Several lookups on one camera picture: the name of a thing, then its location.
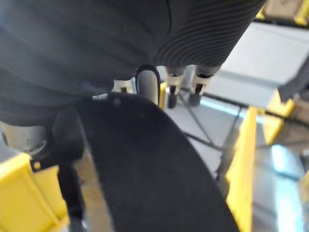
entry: yellow edge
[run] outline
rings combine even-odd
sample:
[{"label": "yellow edge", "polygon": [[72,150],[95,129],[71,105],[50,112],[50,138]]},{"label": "yellow edge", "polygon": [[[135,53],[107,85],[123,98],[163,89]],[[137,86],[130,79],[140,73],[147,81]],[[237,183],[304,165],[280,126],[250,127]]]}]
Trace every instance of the yellow edge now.
[{"label": "yellow edge", "polygon": [[160,108],[165,109],[165,93],[166,93],[166,82],[160,85]]},{"label": "yellow edge", "polygon": [[294,21],[300,25],[308,25],[307,16],[309,15],[309,0],[303,0],[303,4],[300,7],[297,15],[294,17]]},{"label": "yellow edge", "polygon": [[59,223],[56,226],[53,226],[51,229],[47,230],[46,232],[59,232],[61,229],[63,229],[66,225],[69,223],[69,217],[65,216],[59,221]]},{"label": "yellow edge", "polygon": [[265,19],[265,16],[263,15],[264,12],[264,6],[260,9],[259,13],[257,13],[256,17],[257,19]]},{"label": "yellow edge", "polygon": [[7,161],[0,163],[0,181],[5,183],[19,176],[21,172],[29,171],[31,169],[29,163],[30,156],[25,153],[20,153]]}]

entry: metal leg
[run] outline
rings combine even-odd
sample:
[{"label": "metal leg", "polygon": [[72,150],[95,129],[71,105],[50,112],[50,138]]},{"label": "metal leg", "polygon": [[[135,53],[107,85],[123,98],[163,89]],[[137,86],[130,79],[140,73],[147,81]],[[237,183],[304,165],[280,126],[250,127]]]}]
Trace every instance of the metal leg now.
[{"label": "metal leg", "polygon": [[183,74],[186,67],[166,67],[167,85],[169,87],[168,108],[175,108],[177,104],[177,94],[183,82]]},{"label": "metal leg", "polygon": [[18,127],[1,122],[6,144],[30,155],[35,155],[47,143],[46,130],[42,126]]},{"label": "metal leg", "polygon": [[199,105],[202,95],[206,90],[206,85],[218,69],[218,67],[209,68],[200,65],[197,66],[192,80],[191,93],[189,96],[189,104],[191,106]]}]

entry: black strap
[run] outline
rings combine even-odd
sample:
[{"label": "black strap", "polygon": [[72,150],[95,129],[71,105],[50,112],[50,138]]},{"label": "black strap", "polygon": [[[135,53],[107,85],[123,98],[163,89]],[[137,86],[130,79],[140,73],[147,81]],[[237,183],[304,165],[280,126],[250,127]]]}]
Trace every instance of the black strap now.
[{"label": "black strap", "polygon": [[109,94],[78,108],[117,232],[239,231],[200,156],[156,105]]}]

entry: ribbed black fabric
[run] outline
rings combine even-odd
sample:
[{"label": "ribbed black fabric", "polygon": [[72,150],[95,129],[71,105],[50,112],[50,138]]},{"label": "ribbed black fabric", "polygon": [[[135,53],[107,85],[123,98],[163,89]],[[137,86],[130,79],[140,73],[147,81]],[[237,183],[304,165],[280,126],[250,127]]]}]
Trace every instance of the ribbed black fabric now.
[{"label": "ribbed black fabric", "polygon": [[0,119],[39,124],[53,107],[108,92],[144,64],[219,67],[263,2],[2,0]]}]

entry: black cable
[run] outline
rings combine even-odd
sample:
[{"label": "black cable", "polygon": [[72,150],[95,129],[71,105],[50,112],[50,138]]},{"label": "black cable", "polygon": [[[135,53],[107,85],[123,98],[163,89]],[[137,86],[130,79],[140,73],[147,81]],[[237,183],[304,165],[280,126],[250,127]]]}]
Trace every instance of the black cable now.
[{"label": "black cable", "polygon": [[298,145],[309,145],[309,140],[282,142],[282,143],[279,142],[279,143],[273,143],[270,145],[259,145],[259,146],[256,146],[256,149],[270,148],[274,145],[281,145],[281,146],[287,146],[287,147],[298,146]]},{"label": "black cable", "polygon": [[199,122],[197,116],[194,114],[194,112],[192,111],[191,107],[187,104],[187,102],[184,100],[182,94],[178,93],[178,96],[180,98],[180,100],[183,102],[185,108],[188,110],[188,112],[190,113],[191,117],[193,118],[193,120],[195,121],[195,123],[198,125],[198,127],[201,129],[201,131],[203,132],[203,134],[205,135],[205,137],[209,140],[209,142],[212,145],[215,145],[213,140],[209,137],[209,135],[207,134],[207,132],[205,131],[204,127],[202,126],[202,124]]},{"label": "black cable", "polygon": [[[181,90],[184,91],[184,92],[189,92],[188,88],[183,88],[182,87]],[[221,101],[221,102],[226,102],[226,103],[231,104],[231,105],[237,105],[237,106],[242,107],[242,108],[249,108],[248,104],[244,104],[244,103],[241,103],[241,102],[238,102],[238,101],[234,101],[234,100],[226,99],[226,98],[223,98],[223,97],[219,97],[219,96],[216,96],[216,95],[213,95],[213,94],[203,93],[203,96],[207,97],[207,98],[215,99],[215,100],[218,100],[218,101]],[[274,117],[280,118],[284,122],[293,123],[293,124],[305,127],[306,129],[309,130],[309,123],[304,122],[302,120],[299,120],[297,118],[294,118],[294,117],[284,117],[284,116],[278,115],[278,114],[276,114],[274,112],[271,112],[269,110],[265,110],[265,115],[270,115],[270,116],[274,116]]]},{"label": "black cable", "polygon": [[208,141],[206,141],[204,139],[201,139],[201,138],[199,138],[199,137],[197,137],[197,136],[195,136],[193,134],[190,134],[188,132],[183,131],[183,133],[184,133],[185,136],[187,136],[187,137],[189,137],[191,139],[194,139],[194,140],[200,142],[201,144],[203,144],[205,146],[211,147],[211,148],[213,148],[213,149],[215,149],[217,151],[223,151],[222,147],[219,147],[217,145],[211,144],[210,142],[208,142]]}]

